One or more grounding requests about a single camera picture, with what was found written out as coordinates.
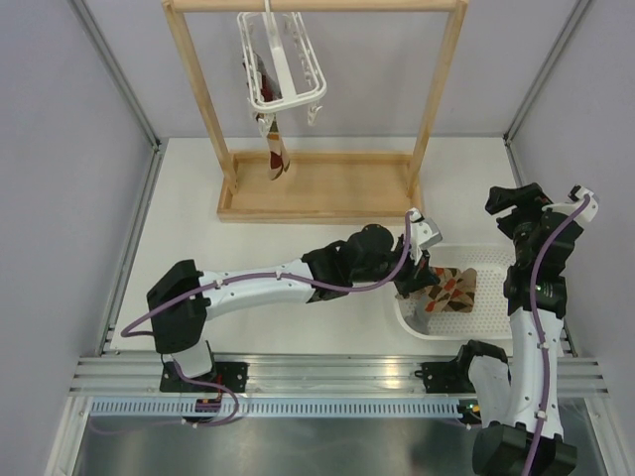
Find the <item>beige argyle sock front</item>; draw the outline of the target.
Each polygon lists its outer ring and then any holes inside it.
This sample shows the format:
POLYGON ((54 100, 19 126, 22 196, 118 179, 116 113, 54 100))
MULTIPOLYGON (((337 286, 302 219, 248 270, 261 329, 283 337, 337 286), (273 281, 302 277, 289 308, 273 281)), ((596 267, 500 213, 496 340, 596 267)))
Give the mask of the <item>beige argyle sock front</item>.
POLYGON ((464 308, 463 292, 458 284, 461 281, 461 271, 457 268, 433 267, 440 282, 435 286, 426 287, 413 293, 413 298, 424 300, 426 312, 452 312, 464 308))

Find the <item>beige argyle sock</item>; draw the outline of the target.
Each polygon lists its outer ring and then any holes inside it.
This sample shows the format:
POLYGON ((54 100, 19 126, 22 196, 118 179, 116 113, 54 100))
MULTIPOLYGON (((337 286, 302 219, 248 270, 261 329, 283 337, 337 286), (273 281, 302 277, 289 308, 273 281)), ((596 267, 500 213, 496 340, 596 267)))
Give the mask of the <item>beige argyle sock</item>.
POLYGON ((439 283, 428 291, 426 311, 471 313, 475 302, 477 271, 473 268, 434 267, 439 283))
POLYGON ((426 312, 452 312, 464 308, 463 292, 458 284, 461 281, 461 271, 457 268, 433 267, 440 282, 435 286, 426 287, 413 293, 413 298, 424 300, 426 312))

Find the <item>grey sock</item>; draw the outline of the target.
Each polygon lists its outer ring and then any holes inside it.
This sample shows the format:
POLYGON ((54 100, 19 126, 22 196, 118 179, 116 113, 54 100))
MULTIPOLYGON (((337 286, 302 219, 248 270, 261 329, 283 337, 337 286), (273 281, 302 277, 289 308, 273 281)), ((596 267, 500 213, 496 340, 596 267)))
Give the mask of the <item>grey sock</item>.
POLYGON ((428 335, 430 333, 430 315, 421 306, 415 307, 413 311, 404 317, 406 325, 414 332, 428 335))

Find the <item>white plastic clip hanger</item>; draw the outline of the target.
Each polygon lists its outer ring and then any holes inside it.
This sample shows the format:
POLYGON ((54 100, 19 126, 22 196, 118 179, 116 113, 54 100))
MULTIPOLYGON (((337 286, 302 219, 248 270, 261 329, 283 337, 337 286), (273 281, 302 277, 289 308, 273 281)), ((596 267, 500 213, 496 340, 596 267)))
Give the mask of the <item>white plastic clip hanger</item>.
POLYGON ((247 101, 251 114, 278 114, 282 111, 305 107, 319 102, 326 95, 327 83, 318 62, 313 44, 309 37, 303 16, 299 12, 284 12, 280 15, 283 25, 277 23, 278 16, 273 12, 271 3, 264 3, 263 12, 240 12, 236 22, 239 29, 242 65, 247 75, 247 101), (260 78, 257 71, 255 55, 258 54, 254 40, 254 22, 260 20, 264 27, 272 67, 266 69, 277 80, 282 98, 273 102, 265 102, 260 94, 260 78), (289 59, 283 44, 283 37, 288 36, 293 42, 300 63, 302 78, 308 89, 300 92, 297 89, 289 59))

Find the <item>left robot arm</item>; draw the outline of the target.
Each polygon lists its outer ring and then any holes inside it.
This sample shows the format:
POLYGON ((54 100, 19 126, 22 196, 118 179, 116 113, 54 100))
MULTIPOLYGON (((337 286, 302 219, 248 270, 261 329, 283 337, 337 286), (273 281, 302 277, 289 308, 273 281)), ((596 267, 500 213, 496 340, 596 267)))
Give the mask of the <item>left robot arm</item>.
POLYGON ((202 336, 207 321, 261 305, 308 304, 373 292, 387 284, 406 298, 439 283, 429 250, 442 239, 431 221, 419 219, 408 222, 399 238, 370 224, 346 240, 269 269, 213 273, 199 270, 192 259, 179 261, 147 293, 155 350, 172 357, 181 382, 205 392, 218 374, 202 336))

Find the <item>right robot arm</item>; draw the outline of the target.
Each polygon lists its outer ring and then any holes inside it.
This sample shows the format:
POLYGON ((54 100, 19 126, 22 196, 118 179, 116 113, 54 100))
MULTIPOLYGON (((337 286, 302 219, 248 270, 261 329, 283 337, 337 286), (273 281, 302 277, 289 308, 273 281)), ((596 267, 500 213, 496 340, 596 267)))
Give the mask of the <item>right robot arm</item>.
POLYGON ((597 203, 581 185, 571 189, 567 201, 554 203, 531 183, 493 186, 485 209, 515 251, 503 285, 512 353, 470 340, 453 365, 454 381, 475 390, 480 408, 472 470, 477 475, 569 475, 578 451, 565 441, 558 402, 558 341, 568 302, 563 272, 597 203))

